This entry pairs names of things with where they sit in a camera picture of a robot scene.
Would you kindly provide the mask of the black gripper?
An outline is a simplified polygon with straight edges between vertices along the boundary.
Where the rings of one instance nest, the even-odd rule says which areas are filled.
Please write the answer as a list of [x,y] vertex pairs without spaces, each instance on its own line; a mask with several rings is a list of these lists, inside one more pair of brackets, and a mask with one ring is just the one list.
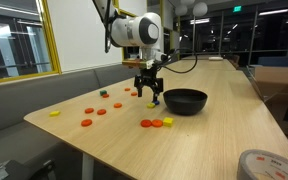
[[153,91],[153,102],[158,100],[159,93],[163,91],[163,79],[157,78],[157,69],[141,69],[135,76],[134,86],[137,88],[138,97],[142,97],[142,88],[148,86]]

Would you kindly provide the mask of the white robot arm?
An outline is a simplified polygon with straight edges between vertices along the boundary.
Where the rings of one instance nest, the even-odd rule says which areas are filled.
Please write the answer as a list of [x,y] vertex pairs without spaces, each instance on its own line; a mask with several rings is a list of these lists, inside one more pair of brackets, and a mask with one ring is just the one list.
[[140,69],[134,80],[138,96],[141,97],[142,88],[148,86],[153,91],[153,102],[156,102],[163,91],[163,79],[157,78],[157,72],[167,60],[160,47],[163,35],[160,16],[149,12],[125,17],[118,13],[111,0],[92,1],[105,28],[105,52],[108,53],[111,46],[138,47],[139,56],[124,59],[122,64]]

